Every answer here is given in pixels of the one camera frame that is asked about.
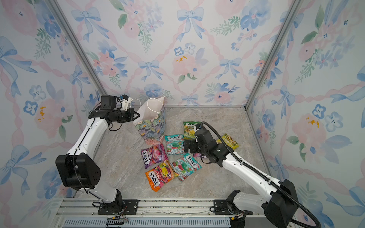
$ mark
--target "wall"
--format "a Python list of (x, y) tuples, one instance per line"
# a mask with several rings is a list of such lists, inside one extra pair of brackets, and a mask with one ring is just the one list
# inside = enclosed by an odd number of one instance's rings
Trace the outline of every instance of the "wall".
[(363, 228), (365, 2), (301, 7), (250, 117), (274, 176), (295, 184), (322, 227)]
[(291, 0), (59, 1), (109, 94), (243, 105)]
[(100, 98), (41, 0), (0, 4), (0, 227), (48, 227), (64, 197), (55, 159)]

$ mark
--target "gray marble surface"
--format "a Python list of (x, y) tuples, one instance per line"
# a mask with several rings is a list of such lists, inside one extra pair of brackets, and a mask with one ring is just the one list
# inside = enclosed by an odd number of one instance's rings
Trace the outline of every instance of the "gray marble surface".
[[(228, 133), (240, 145), (236, 152), (258, 169), (265, 171), (243, 108), (166, 108), (165, 135), (183, 134), (183, 121), (206, 121), (221, 135)], [(237, 175), (217, 164), (203, 164), (199, 158), (197, 161), (202, 169), (183, 182), (175, 178), (158, 192), (154, 192), (145, 172), (157, 164), (145, 169), (141, 156), (141, 150), (148, 147), (131, 122), (124, 123), (116, 132), (106, 131), (94, 160), (101, 169), (102, 178), (119, 189), (123, 197), (227, 197), (235, 189), (257, 194)], [(181, 155), (168, 157), (172, 163)], [(90, 194), (78, 196), (90, 197)]]

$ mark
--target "metal corner post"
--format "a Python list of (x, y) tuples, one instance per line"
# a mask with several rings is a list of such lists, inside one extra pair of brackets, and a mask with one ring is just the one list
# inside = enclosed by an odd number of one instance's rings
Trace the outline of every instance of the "metal corner post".
[(274, 45), (272, 46), (271, 50), (269, 51), (268, 60), (265, 62), (264, 66), (262, 67), (261, 74), (257, 78), (255, 85), (253, 86), (250, 97), (246, 103), (246, 111), (250, 109), (250, 107), (255, 99), (255, 96), (256, 96), (258, 90), (260, 89), (260, 86), (261, 86), (262, 82), (264, 81), (266, 74), (269, 71), (269, 67), (271, 66), (272, 62), (274, 61), (275, 56), (278, 53), (291, 25), (293, 24), (293, 21), (297, 15), (298, 10), (302, 3), (303, 3), (302, 0), (293, 0), (293, 4), (291, 5), (291, 7), (288, 11), (287, 17), (285, 18), (285, 21), (283, 23), (283, 26), (281, 27), (281, 29), (278, 33), (278, 37), (275, 40)]
[(101, 84), (99, 78), (94, 72), (94, 68), (92, 67), (91, 63), (88, 61), (88, 57), (86, 56), (80, 42), (77, 40), (75, 33), (73, 32), (70, 23), (67, 21), (65, 14), (63, 13), (62, 9), (60, 8), (57, 0), (46, 0), (46, 3), (59, 22), (61, 28), (65, 31), (69, 41), (74, 48), (76, 54), (80, 58), (81, 62), (84, 64), (92, 82), (98, 89), (101, 95), (108, 95), (105, 91), (103, 85)]

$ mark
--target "gift bag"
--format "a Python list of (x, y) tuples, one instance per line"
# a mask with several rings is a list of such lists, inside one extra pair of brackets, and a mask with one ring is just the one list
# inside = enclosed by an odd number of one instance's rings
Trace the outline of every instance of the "gift bag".
[(141, 116), (133, 121), (147, 145), (158, 145), (165, 133), (165, 97), (148, 99), (137, 111)]

